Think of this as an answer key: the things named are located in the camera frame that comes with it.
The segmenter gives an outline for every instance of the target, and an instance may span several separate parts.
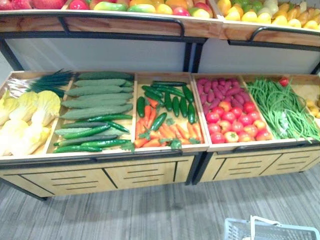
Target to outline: white basket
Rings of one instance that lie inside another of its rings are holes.
[[[320,234],[314,227],[285,225],[251,216],[250,221],[226,218],[224,240],[320,240]]]

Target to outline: tomato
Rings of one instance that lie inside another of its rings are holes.
[[[255,137],[258,133],[258,128],[254,125],[247,125],[243,130],[248,133],[251,137]]]
[[[216,123],[210,123],[208,124],[208,129],[209,129],[209,133],[213,134],[215,132],[221,132],[221,128],[218,124]]]
[[[238,122],[242,123],[243,126],[252,124],[253,119],[249,115],[242,115],[238,118]]]
[[[239,132],[242,132],[243,130],[244,130],[244,125],[241,122],[234,121],[232,123],[232,131],[239,133]]]
[[[226,120],[219,121],[218,124],[221,127],[221,133],[223,134],[230,132],[232,129],[231,123]]]
[[[215,124],[220,120],[220,116],[217,112],[208,112],[205,115],[205,119],[210,124]]]
[[[225,112],[229,112],[232,108],[231,103],[228,101],[221,101],[218,106],[223,108]]]
[[[228,131],[224,134],[227,143],[236,143],[239,140],[239,136],[234,131]]]
[[[211,142],[213,144],[223,144],[226,142],[225,136],[221,132],[214,132],[213,134],[210,135]]]
[[[263,129],[265,129],[265,128],[267,127],[267,124],[266,124],[264,121],[260,120],[260,119],[255,120],[255,121],[253,122],[253,125],[256,126],[256,128],[258,129],[258,131],[261,131],[261,130],[263,130]]]
[[[252,118],[252,121],[261,119],[258,111],[252,111],[248,115]]]
[[[282,87],[286,87],[289,84],[289,79],[285,76],[280,78],[279,83],[281,84]]]
[[[243,104],[243,110],[246,114],[249,114],[256,110],[256,106],[252,101],[247,101]]]
[[[236,119],[238,119],[242,114],[242,109],[236,106],[231,108],[230,112],[232,112],[235,115]]]
[[[242,142],[242,143],[254,141],[254,138],[245,131],[238,133],[238,136],[239,136],[239,142]]]
[[[232,124],[236,120],[236,116],[232,112],[226,111],[222,115],[221,119],[222,120],[227,120],[227,121],[229,121],[229,123]]]
[[[257,141],[272,140],[272,135],[270,134],[270,132],[268,132],[268,130],[264,129],[257,133],[255,139]]]
[[[211,112],[212,113],[218,113],[220,118],[221,118],[222,115],[224,114],[225,110],[220,106],[216,106],[216,107],[212,108]]]

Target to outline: produce display stand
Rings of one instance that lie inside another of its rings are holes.
[[[263,74],[267,78],[280,79],[279,74]],[[192,74],[193,85],[199,78],[237,78],[240,81],[253,81],[256,74]],[[316,75],[288,75],[292,78],[292,89],[301,97],[316,100],[320,94],[320,78]],[[200,97],[197,104],[202,108]],[[201,117],[205,119],[203,109]],[[304,138],[273,139],[265,141],[212,144],[208,125],[205,135],[209,148],[193,177],[198,182],[251,178],[266,175],[305,171],[320,162],[320,143]]]
[[[14,71],[10,77],[32,79],[49,74],[48,72]],[[166,81],[183,81],[189,84],[188,73],[144,73],[134,74],[133,109],[131,123],[123,123],[130,129],[132,141],[135,139],[136,102],[138,85],[152,79]],[[0,93],[4,92],[6,83]],[[200,107],[195,105],[198,115]],[[60,114],[66,109],[61,107]],[[202,132],[204,126],[199,118]],[[65,123],[62,118],[55,119],[53,129],[59,129]],[[128,189],[154,186],[170,183],[190,183],[198,166],[202,153],[208,148],[205,141],[202,144],[183,145],[181,149],[165,147],[143,147],[135,152],[119,148],[104,150],[98,153],[72,152],[52,153],[58,136],[51,133],[46,144],[35,154],[25,156],[0,157],[0,180],[29,194],[37,199],[59,195],[85,194],[117,189]]]

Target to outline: orange carrot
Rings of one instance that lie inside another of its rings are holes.
[[[160,147],[159,138],[152,139],[143,145],[144,148],[147,147]]]
[[[189,134],[190,134],[190,138],[197,139],[197,134],[196,134],[195,130],[193,129],[192,125],[190,124],[190,122],[188,122],[186,124],[186,126],[188,128],[188,131],[189,131]]]
[[[204,136],[201,133],[201,127],[200,124],[198,122],[192,124],[193,130],[195,131],[196,134],[196,139],[200,141],[200,143],[204,143]]]
[[[169,126],[166,123],[162,123],[162,126],[163,126],[164,130],[170,134],[171,139],[174,139],[176,137],[175,132],[171,131],[171,129],[169,128]]]
[[[150,98],[150,97],[147,97],[147,99],[148,99],[150,105],[151,105],[153,108],[156,108],[156,107],[157,107],[158,102],[157,102],[156,100],[153,100],[153,99]]]
[[[188,132],[186,132],[180,125],[176,124],[175,126],[184,139],[190,138],[190,134]]]
[[[134,140],[134,146],[138,149],[138,148],[141,148],[147,142],[148,140],[146,138],[136,139]]]
[[[176,137],[177,137],[178,139],[182,139],[182,136],[181,136],[180,132],[178,131],[176,125],[172,124],[172,125],[169,126],[169,128],[170,128],[170,130],[171,130],[172,132],[174,132],[174,134],[176,135]]]
[[[157,110],[155,108],[151,108],[150,117],[149,117],[149,120],[148,120],[148,123],[147,123],[147,126],[146,126],[148,129],[154,123],[154,120],[156,119],[156,115],[157,115]]]

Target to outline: wood-grain floor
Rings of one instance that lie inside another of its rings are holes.
[[[303,173],[58,196],[0,185],[1,240],[221,240],[250,215],[320,229],[320,164]]]

